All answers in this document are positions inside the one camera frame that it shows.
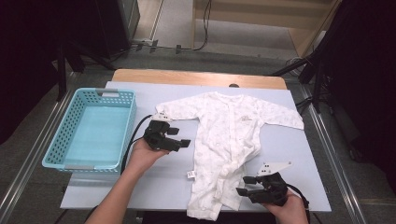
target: black curtain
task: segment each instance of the black curtain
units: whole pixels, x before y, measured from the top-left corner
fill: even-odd
[[[59,27],[51,1],[0,0],[0,144],[56,84]]]

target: human hand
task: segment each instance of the human hand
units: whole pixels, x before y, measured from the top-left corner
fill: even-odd
[[[276,216],[281,224],[306,224],[306,217],[303,200],[288,190],[286,193],[288,200],[283,206],[263,203],[262,205]]]
[[[156,160],[166,154],[169,154],[169,151],[163,149],[154,150],[149,146],[146,140],[143,138],[139,139],[134,143],[131,157],[129,158],[125,171],[134,171],[142,175]]]

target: white table surface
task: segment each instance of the white table surface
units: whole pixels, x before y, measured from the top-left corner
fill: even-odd
[[[218,91],[222,94],[246,94],[278,105],[295,109],[289,91],[222,88],[190,85],[166,85],[132,82],[108,82],[110,89],[131,89],[136,94],[137,112],[134,126],[146,115],[154,114],[155,105],[193,96],[202,92]],[[136,137],[142,136],[149,120],[140,127]],[[128,204],[138,210],[176,211],[186,210],[191,196],[192,179],[187,172],[193,170],[194,138],[198,120],[179,120],[171,122],[171,127],[179,128],[176,140],[191,139],[190,146],[181,148],[162,157],[141,177]],[[312,152],[304,131],[277,125],[264,125],[260,139],[262,152],[246,163],[247,175],[256,175],[263,162],[291,161],[292,166],[281,171],[283,179],[300,189],[310,202],[311,211],[330,212],[330,204],[318,174]],[[111,173],[74,173],[68,184],[62,208],[90,209],[101,202],[120,174]],[[222,210],[231,210],[223,206]],[[240,211],[264,211],[265,209],[242,200]]]

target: baby onesie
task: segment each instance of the baby onesie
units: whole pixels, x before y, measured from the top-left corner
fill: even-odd
[[[187,215],[216,220],[222,205],[238,210],[244,164],[261,151],[260,128],[275,124],[303,129],[297,111],[247,95],[207,92],[156,106],[170,119],[198,119],[194,172]]]

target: light blue plastic basket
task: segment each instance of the light blue plastic basket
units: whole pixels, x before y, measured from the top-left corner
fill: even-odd
[[[133,91],[78,89],[43,166],[66,172],[119,172],[135,114]]]

